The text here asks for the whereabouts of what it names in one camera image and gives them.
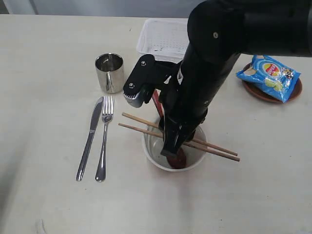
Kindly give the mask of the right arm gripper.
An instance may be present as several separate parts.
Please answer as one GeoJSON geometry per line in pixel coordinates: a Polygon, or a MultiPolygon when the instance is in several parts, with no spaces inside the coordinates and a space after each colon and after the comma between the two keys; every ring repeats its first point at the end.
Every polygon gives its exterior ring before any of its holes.
{"type": "Polygon", "coordinates": [[[239,58],[238,53],[227,59],[206,61],[188,45],[185,56],[170,88],[162,91],[164,107],[163,148],[161,155],[176,157],[183,142],[193,140],[197,126],[207,115],[208,106],[239,58]]]}

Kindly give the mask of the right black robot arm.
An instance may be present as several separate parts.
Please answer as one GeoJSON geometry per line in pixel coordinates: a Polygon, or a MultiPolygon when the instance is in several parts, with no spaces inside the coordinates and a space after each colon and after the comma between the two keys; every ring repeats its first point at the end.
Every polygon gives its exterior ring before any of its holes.
{"type": "Polygon", "coordinates": [[[164,107],[161,154],[174,157],[189,141],[242,54],[312,55],[309,0],[206,0],[188,18],[189,45],[160,100],[164,107]]]}

